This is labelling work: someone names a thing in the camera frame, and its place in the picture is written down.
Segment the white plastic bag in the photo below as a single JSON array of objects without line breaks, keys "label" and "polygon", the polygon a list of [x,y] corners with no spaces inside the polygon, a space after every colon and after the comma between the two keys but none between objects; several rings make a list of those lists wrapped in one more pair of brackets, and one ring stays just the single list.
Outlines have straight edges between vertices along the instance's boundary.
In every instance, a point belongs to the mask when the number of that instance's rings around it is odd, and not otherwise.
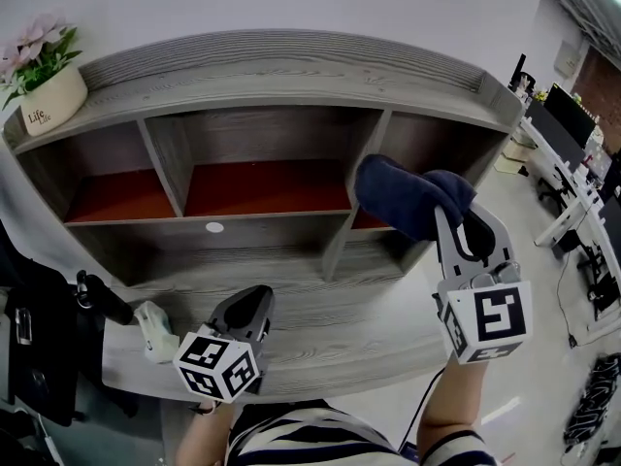
[{"label": "white plastic bag", "polygon": [[145,337],[145,356],[161,363],[170,362],[179,349],[180,340],[171,333],[171,325],[166,312],[147,300],[134,311]]}]

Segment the folded cloth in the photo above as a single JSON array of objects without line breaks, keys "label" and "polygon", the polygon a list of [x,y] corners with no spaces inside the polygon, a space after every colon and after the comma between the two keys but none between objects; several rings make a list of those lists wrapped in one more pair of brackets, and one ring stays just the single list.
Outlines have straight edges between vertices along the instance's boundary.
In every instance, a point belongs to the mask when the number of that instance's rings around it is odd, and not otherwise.
[{"label": "folded cloth", "polygon": [[457,228],[476,196],[474,188],[454,173],[437,170],[416,175],[378,154],[361,162],[355,191],[367,213],[416,242],[438,239],[436,206],[442,206],[449,225]]}]

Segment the white wall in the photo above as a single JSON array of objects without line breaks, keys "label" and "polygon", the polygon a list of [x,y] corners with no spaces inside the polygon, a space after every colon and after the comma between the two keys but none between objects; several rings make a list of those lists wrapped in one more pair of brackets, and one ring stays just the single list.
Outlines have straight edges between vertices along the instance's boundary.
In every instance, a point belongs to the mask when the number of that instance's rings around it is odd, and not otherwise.
[{"label": "white wall", "polygon": [[[556,55],[563,41],[581,52],[575,74],[567,79],[554,69]],[[523,50],[526,54],[524,71],[537,80],[537,88],[549,88],[553,83],[558,83],[565,90],[571,91],[588,49],[588,42],[582,36],[580,28],[563,8],[555,0],[540,0]]]},{"label": "white wall", "polygon": [[[522,52],[523,37],[529,34],[538,1],[0,0],[0,40],[15,36],[29,17],[57,7],[80,27],[84,50],[80,62],[189,34],[251,28],[321,29],[443,52],[476,64],[505,83]],[[0,122],[5,116],[0,114]],[[4,144],[0,150],[6,150]],[[58,228],[54,240],[46,239],[54,234],[52,229],[44,236],[34,234],[49,212],[24,200],[24,176],[7,157],[0,165],[0,184],[5,189],[0,217],[34,257],[62,257],[63,266],[69,269],[85,262],[75,247],[61,247],[66,232],[59,223],[53,225]],[[38,221],[24,219],[24,214],[36,214]]]}]

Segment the white circular sticker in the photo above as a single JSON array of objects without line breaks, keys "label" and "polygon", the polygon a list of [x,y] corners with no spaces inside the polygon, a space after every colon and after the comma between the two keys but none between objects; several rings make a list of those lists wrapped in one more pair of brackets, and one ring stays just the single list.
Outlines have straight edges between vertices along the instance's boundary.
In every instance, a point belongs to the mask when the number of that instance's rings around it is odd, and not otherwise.
[{"label": "white circular sticker", "polygon": [[221,233],[224,231],[224,226],[222,226],[219,222],[208,222],[205,225],[205,228],[211,233]]}]

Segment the red shelf surface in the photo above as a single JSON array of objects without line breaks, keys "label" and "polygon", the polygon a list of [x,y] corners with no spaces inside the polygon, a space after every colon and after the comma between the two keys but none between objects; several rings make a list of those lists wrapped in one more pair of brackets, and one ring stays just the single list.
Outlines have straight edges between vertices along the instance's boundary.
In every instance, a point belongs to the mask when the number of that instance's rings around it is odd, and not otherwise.
[{"label": "red shelf surface", "polygon": [[65,222],[175,217],[155,170],[84,178]]},{"label": "red shelf surface", "polygon": [[369,229],[369,228],[390,228],[388,224],[380,221],[376,217],[368,215],[362,209],[356,214],[351,229]]},{"label": "red shelf surface", "polygon": [[285,160],[195,167],[185,215],[330,213],[350,209],[339,162]]}]

